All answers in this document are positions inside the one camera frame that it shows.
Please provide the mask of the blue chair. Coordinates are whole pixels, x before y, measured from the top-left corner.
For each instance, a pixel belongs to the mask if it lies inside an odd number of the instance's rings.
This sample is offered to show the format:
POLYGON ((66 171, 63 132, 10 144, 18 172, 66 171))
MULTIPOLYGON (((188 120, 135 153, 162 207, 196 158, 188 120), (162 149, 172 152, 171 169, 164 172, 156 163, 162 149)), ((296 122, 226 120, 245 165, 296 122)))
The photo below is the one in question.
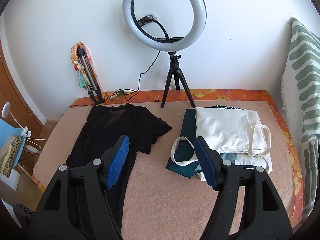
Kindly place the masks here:
POLYGON ((1 175, 9 178, 19 162, 25 144, 22 129, 14 128, 1 119, 1 175))

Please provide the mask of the cream tote bag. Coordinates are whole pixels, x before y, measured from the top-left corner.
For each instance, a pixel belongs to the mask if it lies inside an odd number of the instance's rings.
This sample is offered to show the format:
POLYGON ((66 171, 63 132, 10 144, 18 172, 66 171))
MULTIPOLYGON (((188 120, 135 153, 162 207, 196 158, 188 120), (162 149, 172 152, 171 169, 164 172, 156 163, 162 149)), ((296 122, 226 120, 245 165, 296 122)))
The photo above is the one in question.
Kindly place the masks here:
POLYGON ((261 123, 257 111, 197 107, 195 119, 196 135, 218 153, 265 157, 271 152, 271 131, 261 123))

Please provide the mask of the folded silver tripod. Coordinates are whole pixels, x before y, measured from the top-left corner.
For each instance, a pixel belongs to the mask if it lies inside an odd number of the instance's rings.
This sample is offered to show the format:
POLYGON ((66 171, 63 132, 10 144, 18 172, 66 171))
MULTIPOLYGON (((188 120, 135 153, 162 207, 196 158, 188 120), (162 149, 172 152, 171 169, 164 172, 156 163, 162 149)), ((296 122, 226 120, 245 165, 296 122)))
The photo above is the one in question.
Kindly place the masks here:
POLYGON ((87 92, 91 100, 97 105, 105 101, 103 94, 98 86, 98 82, 93 75, 93 70, 86 56, 85 49, 77 45, 76 55, 78 57, 78 65, 81 67, 80 72, 82 74, 82 83, 85 83, 87 92))

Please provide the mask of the teal garment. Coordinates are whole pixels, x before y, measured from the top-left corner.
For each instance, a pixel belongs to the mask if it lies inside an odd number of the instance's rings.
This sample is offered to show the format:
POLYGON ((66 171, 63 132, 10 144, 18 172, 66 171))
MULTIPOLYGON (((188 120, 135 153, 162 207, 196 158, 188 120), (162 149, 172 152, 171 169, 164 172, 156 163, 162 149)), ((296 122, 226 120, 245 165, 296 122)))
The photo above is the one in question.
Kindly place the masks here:
POLYGON ((166 169, 191 179, 198 175, 206 181, 194 152, 196 138, 195 109, 187 109, 184 114, 180 136, 174 141, 166 169))

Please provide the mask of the green striped white pillow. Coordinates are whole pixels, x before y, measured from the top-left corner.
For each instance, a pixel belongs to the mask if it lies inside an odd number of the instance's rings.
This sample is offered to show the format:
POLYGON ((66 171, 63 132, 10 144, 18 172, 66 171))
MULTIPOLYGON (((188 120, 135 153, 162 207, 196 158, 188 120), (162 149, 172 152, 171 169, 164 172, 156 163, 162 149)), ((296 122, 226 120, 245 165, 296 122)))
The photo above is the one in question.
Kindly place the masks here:
POLYGON ((319 185, 319 37, 296 18, 291 24, 281 97, 302 170, 306 219, 315 207, 319 185))

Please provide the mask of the leopard print pouch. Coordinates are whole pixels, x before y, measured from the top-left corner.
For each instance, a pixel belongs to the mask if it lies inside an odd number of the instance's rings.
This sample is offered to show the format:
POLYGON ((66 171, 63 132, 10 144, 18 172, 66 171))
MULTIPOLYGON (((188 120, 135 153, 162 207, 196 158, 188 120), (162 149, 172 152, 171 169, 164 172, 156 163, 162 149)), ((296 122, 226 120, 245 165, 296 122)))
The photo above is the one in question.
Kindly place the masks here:
POLYGON ((20 148, 22 138, 20 136, 10 135, 1 148, 1 175, 9 178, 15 156, 20 148))

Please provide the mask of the black mini tripod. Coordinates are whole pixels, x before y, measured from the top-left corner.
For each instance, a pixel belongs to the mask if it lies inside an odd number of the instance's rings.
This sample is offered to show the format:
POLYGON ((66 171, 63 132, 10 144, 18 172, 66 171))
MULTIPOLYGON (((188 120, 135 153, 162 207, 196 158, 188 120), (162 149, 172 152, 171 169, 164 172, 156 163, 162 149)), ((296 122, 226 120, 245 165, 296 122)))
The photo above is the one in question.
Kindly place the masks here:
POLYGON ((189 86, 186 82, 186 79, 183 75, 183 72, 180 68, 180 63, 179 63, 179 59, 181 58, 181 55, 177 55, 175 51, 173 52, 168 52, 169 56, 170 56, 170 69, 168 71, 167 74, 167 79, 166 79, 166 83, 165 83, 165 87, 164 87, 164 93, 163 93, 163 98, 161 101, 161 108, 164 108, 166 100, 167 100, 167 96, 169 93, 169 87, 171 84, 171 80, 172 77, 174 77, 174 83, 175 83, 175 88, 177 91, 180 90, 180 84, 182 84, 184 91, 187 95, 187 98, 191 104, 191 106, 193 108, 196 107, 195 102, 193 100, 191 91, 189 89, 189 86))

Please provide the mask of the colourful scarf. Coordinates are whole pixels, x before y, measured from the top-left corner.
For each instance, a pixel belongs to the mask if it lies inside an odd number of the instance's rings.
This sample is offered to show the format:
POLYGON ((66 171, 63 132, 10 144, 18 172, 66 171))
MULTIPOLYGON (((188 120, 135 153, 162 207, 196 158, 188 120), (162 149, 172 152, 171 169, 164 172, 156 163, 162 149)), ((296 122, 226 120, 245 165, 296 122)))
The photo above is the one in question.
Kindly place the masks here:
POLYGON ((89 86, 91 86, 93 90, 100 89, 91 56, 82 42, 72 46, 71 60, 74 69, 78 73, 79 87, 86 90, 88 90, 89 86))

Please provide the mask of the black t-shirt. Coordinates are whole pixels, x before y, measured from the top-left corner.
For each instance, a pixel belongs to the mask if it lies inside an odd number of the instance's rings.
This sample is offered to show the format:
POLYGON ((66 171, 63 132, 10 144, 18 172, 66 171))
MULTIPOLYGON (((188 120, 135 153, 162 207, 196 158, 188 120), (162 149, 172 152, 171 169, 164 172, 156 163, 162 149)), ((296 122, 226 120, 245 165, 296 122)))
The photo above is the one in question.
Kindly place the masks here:
POLYGON ((137 152, 150 154, 158 137, 170 130, 169 124, 142 106, 127 103, 119 107, 92 107, 66 164, 71 168, 85 166, 94 159, 100 159, 106 150, 113 148, 121 135, 129 137, 129 152, 117 184, 107 193, 119 229, 122 226, 126 188, 137 152))

